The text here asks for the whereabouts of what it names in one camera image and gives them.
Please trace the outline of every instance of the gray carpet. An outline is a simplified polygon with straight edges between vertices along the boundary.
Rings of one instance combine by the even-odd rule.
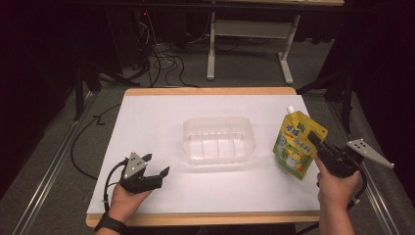
[[[160,50],[166,57],[163,61],[166,65],[163,67],[166,68],[169,65],[168,55],[180,55],[185,65],[182,79],[186,83],[201,87],[285,86],[281,69],[276,62],[277,51],[275,49],[284,45],[282,41],[272,41],[263,45],[259,45],[261,42],[259,40],[250,42],[258,45],[246,43],[231,52],[217,52],[215,81],[206,80],[208,49],[202,47],[203,44],[189,46],[186,50],[174,47],[168,49],[167,45],[161,45]],[[218,45],[218,47],[226,50],[232,45]],[[309,41],[294,44],[289,56],[289,65],[295,88],[302,87],[315,79],[330,47],[330,43],[312,45]],[[161,71],[161,76],[155,86],[181,85],[178,78],[180,70],[173,70],[165,76],[167,71]],[[131,73],[133,70],[125,68],[126,75]],[[156,76],[157,70],[152,68],[151,78],[155,79]],[[140,81],[143,87],[150,85],[150,78],[147,75],[136,81]],[[107,82],[103,82],[103,85],[100,93],[95,93],[88,98],[91,105],[78,131],[86,126],[93,116],[121,102],[126,87]],[[381,151],[355,97],[353,97],[353,110],[350,117],[352,133],[348,136],[339,126],[335,109],[337,104],[326,103],[322,94],[323,91],[314,91],[303,97],[311,117],[330,130],[328,139],[330,142],[342,146],[347,138],[363,137],[366,142]],[[92,228],[85,224],[85,216],[95,181],[79,173],[73,167],[70,149],[60,149],[70,128],[76,124],[72,120],[74,110],[74,96],[71,94],[65,108],[45,130],[45,135],[30,160],[2,199],[0,234],[12,234],[57,153],[64,153],[63,162],[58,169],[59,174],[53,179],[52,187],[45,189],[47,197],[39,202],[41,207],[39,211],[34,212],[35,218],[29,222],[25,231],[27,234],[93,234]],[[77,139],[73,147],[76,163],[91,175],[98,176],[114,128],[117,111],[118,108],[115,108],[103,115],[101,118],[103,125],[92,123]],[[387,217],[386,223],[380,222],[379,216],[382,216],[376,213],[373,199],[364,195],[361,203],[350,211],[356,233],[413,234],[415,230],[411,219],[415,218],[415,213],[393,171],[377,164],[365,163],[365,165],[373,176],[392,221]],[[300,230],[307,225],[309,224],[298,223],[296,228]],[[273,230],[268,230],[268,232],[279,234],[278,231]],[[307,234],[318,234],[318,229]]]

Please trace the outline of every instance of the human hand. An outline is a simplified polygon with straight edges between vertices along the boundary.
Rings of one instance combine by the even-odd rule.
[[[320,191],[318,201],[322,210],[347,210],[347,204],[359,182],[359,171],[347,178],[339,178],[329,172],[327,167],[316,156],[315,162],[320,169],[317,174]]]
[[[152,193],[147,191],[139,194],[129,193],[117,184],[113,191],[110,211],[108,216],[125,223],[129,217],[135,214],[141,203]]]

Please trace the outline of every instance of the wrist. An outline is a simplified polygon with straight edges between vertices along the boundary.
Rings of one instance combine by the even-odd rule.
[[[346,212],[348,200],[330,200],[330,199],[319,199],[320,210],[328,212]]]
[[[122,234],[122,232],[125,230],[125,227],[126,226],[124,222],[121,222],[107,215],[107,213],[105,212],[101,217],[100,221],[98,222],[97,226],[95,227],[95,231],[98,232],[101,230],[101,232],[103,232],[104,230],[112,230],[113,232],[111,234],[114,234],[114,232]]]
[[[320,205],[320,212],[324,214],[347,214],[347,206],[344,205]]]
[[[116,219],[116,220],[118,220],[122,223],[125,223],[128,220],[128,218],[130,217],[130,214],[126,214],[125,211],[123,211],[123,210],[118,210],[118,209],[111,208],[108,211],[108,216],[113,218],[113,219]]]

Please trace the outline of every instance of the white metal stand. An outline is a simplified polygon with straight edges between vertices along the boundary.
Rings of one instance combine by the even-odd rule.
[[[284,79],[287,84],[294,83],[290,68],[287,63],[294,36],[299,25],[300,15],[296,15],[291,23],[269,23],[269,22],[248,22],[248,21],[225,21],[216,20],[215,13],[211,13],[210,20],[210,48],[207,59],[207,80],[214,80],[214,37],[222,36],[246,36],[262,38],[285,38],[287,40],[283,53],[278,53]]]

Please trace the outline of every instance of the forearm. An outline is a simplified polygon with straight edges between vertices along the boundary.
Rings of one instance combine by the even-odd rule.
[[[347,210],[321,209],[320,235],[353,235],[354,230]]]

